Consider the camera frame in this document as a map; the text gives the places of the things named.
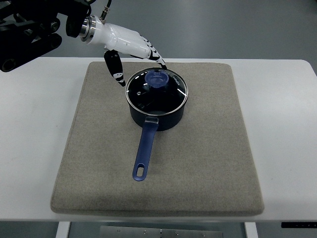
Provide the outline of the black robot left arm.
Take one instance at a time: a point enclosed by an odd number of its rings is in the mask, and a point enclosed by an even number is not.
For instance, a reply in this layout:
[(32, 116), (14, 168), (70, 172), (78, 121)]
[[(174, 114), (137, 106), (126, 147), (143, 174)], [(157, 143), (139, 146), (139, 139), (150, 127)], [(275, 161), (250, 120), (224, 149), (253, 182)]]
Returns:
[(91, 14), (92, 0), (2, 0), (0, 69), (10, 72), (56, 48), (58, 15), (67, 17), (66, 34), (76, 38)]

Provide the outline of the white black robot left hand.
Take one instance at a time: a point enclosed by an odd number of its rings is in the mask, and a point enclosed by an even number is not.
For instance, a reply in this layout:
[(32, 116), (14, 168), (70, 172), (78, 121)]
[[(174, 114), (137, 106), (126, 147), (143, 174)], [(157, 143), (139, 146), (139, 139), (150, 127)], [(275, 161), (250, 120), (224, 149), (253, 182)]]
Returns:
[(104, 59), (111, 76), (122, 86), (126, 85), (123, 76), (122, 62), (119, 53), (138, 59), (155, 61), (163, 69), (167, 69), (165, 61), (153, 45), (138, 32), (104, 23), (96, 16), (84, 20), (79, 36), (87, 44), (103, 45)]

